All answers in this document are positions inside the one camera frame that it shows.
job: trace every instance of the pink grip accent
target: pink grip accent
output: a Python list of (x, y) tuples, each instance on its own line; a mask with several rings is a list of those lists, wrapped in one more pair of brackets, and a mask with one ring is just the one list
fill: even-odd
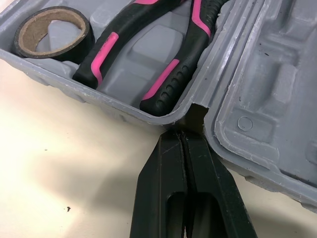
[(100, 72), (100, 67), (105, 61), (107, 55), (109, 54), (110, 50), (112, 49), (114, 43), (119, 39), (119, 35), (115, 32), (111, 32), (106, 42), (103, 44), (99, 52), (97, 53), (96, 57), (94, 58), (93, 62), (91, 63), (91, 71), (94, 76), (97, 78), (98, 85), (100, 85), (103, 81), (103, 76)]
[(154, 94), (158, 91), (158, 89), (162, 86), (166, 78), (169, 76), (169, 74), (175, 69), (175, 67), (178, 65), (179, 60), (173, 59), (172, 62), (167, 66), (167, 68), (163, 71), (163, 73), (158, 77), (157, 81), (153, 84), (153, 86), (150, 88), (150, 90), (144, 95), (142, 100), (147, 100), (154, 96)]
[(136, 0), (134, 3), (151, 5), (151, 4), (156, 3), (157, 1), (159, 1), (159, 0)]
[(194, 1), (194, 7), (193, 7), (193, 15), (192, 15), (192, 21), (199, 26), (200, 28), (202, 28), (207, 35), (210, 37), (211, 32), (210, 29), (208, 28), (208, 26), (202, 22), (202, 20), (200, 19), (200, 6), (202, 4), (202, 0), (193, 0)]

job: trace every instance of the tool case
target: tool case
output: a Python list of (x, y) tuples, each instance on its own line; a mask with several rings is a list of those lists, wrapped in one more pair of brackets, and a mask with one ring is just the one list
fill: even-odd
[[(75, 63), (23, 59), (12, 50), (19, 25), (40, 9), (79, 10), (97, 39), (128, 4), (130, 0), (15, 0), (0, 14), (0, 58), (44, 85), (150, 130), (184, 122), (192, 126), (190, 114), (191, 121), (203, 122), (206, 140), (228, 168), (317, 212), (317, 1), (227, 2), (191, 82), (163, 117), (141, 111), (139, 103), (181, 45), (189, 1), (134, 36), (96, 90), (71, 79)], [(51, 47), (67, 44), (76, 32), (61, 22), (51, 25), (46, 36)], [(38, 47), (47, 48), (47, 42)]]

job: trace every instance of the circular indent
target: circular indent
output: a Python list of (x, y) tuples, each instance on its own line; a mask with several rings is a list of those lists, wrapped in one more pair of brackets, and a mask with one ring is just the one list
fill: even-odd
[(253, 122), (248, 117), (241, 117), (238, 119), (238, 127), (243, 131), (249, 131), (253, 127)]

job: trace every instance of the black rubber grip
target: black rubber grip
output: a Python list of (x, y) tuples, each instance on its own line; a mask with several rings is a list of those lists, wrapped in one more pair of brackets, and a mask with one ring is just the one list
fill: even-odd
[[(52, 20), (72, 22), (81, 28), (81, 35), (65, 48), (51, 52), (36, 52), (36, 46), (47, 34), (47, 27)], [(68, 60), (81, 63), (94, 43), (95, 37), (91, 25), (80, 11), (66, 6), (52, 6), (37, 11), (22, 22), (14, 36), (13, 50), (15, 54), (23, 58), (52, 58), (58, 61)]]
[[(145, 3), (137, 2), (125, 7), (106, 27), (93, 49), (74, 74), (74, 80), (96, 89), (123, 46), (145, 26), (180, 4), (180, 0), (143, 0), (139, 2)], [(105, 42), (112, 36), (116, 40), (110, 39), (113, 45), (110, 45), (111, 47), (106, 46), (110, 50), (100, 65), (100, 76), (97, 78), (96, 73), (92, 72), (92, 63), (100, 50), (103, 50), (103, 47), (105, 47)]]
[(157, 117), (164, 116), (173, 110), (187, 84), (192, 79), (198, 60), (209, 44), (211, 32), (214, 30), (221, 7), (227, 1), (192, 1), (191, 18), (187, 34), (174, 58), (174, 60), (178, 60), (178, 64), (157, 90), (150, 89), (150, 91), (156, 91), (156, 93), (152, 96), (145, 95), (140, 103), (141, 110)]

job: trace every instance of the cardboard tape core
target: cardboard tape core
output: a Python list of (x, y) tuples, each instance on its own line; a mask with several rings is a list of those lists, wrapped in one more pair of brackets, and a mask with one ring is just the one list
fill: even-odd
[[(48, 27), (53, 20), (74, 24), (81, 30), (79, 36), (60, 49), (36, 52), (37, 45), (48, 34)], [(65, 6), (48, 7), (34, 13), (20, 25), (14, 39), (15, 50), (22, 57), (53, 58), (76, 63), (84, 59), (94, 43), (95, 38), (88, 19), (78, 10)]]

